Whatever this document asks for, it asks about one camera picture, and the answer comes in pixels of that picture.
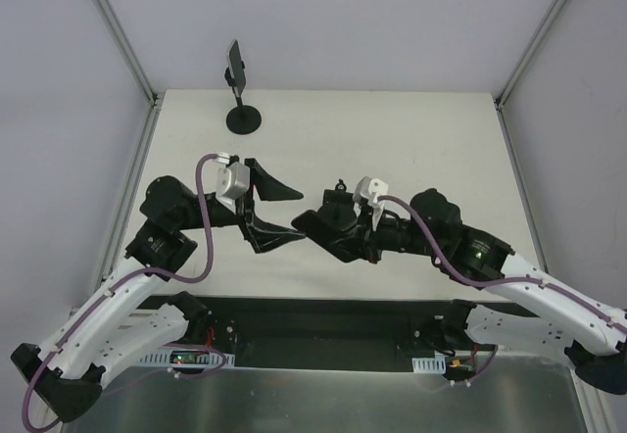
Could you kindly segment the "black round-base phone stand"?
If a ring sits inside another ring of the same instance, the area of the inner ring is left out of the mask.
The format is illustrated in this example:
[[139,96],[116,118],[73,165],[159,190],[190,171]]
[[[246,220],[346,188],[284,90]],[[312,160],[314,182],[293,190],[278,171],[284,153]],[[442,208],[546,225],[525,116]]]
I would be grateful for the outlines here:
[[261,113],[255,107],[243,103],[243,89],[237,83],[230,68],[225,70],[224,77],[236,100],[236,106],[226,116],[228,130],[237,135],[248,135],[255,132],[262,124]]

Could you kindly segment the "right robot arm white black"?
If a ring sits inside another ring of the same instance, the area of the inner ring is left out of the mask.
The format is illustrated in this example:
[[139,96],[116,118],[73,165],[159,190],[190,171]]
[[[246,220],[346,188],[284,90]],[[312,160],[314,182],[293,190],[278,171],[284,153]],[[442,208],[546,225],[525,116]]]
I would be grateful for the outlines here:
[[597,301],[517,253],[493,234],[465,224],[437,189],[410,202],[377,192],[332,191],[293,226],[343,263],[377,264],[384,253],[429,259],[451,280],[504,298],[529,312],[499,313],[460,301],[440,323],[452,349],[469,343],[512,347],[556,361],[588,385],[626,392],[626,312]]

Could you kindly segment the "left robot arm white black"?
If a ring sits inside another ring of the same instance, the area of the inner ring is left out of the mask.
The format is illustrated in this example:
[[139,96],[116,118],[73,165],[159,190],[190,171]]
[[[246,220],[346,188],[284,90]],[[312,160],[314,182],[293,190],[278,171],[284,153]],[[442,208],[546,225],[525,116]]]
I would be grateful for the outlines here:
[[140,212],[144,224],[106,280],[68,321],[39,344],[22,343],[11,361],[27,384],[22,422],[38,397],[55,414],[50,431],[84,415],[103,391],[143,356],[162,346],[211,356],[215,324],[209,310],[186,291],[170,296],[132,328],[121,323],[170,281],[196,284],[214,263],[213,229],[234,226],[257,254],[304,239],[292,228],[261,220],[255,201],[297,201],[303,194],[271,176],[253,158],[225,153],[203,156],[195,168],[196,188],[179,179],[155,178]]

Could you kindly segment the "black smartphone silver edge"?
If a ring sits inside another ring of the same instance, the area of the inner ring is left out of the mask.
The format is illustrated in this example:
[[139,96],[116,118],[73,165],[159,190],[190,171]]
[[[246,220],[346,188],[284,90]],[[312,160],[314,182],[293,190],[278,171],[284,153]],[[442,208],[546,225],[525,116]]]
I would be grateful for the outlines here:
[[235,88],[242,93],[246,87],[245,64],[241,56],[240,46],[237,39],[233,39],[226,53],[227,68],[225,79],[231,88]]

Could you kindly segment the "black clamp phone stand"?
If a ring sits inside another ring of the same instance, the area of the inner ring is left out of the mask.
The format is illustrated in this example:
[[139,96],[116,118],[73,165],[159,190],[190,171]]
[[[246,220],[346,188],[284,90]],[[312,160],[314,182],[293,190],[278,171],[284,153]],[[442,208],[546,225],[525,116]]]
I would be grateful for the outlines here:
[[355,203],[342,178],[332,189],[324,190],[316,215],[323,230],[334,237],[347,237],[354,232],[358,221]]

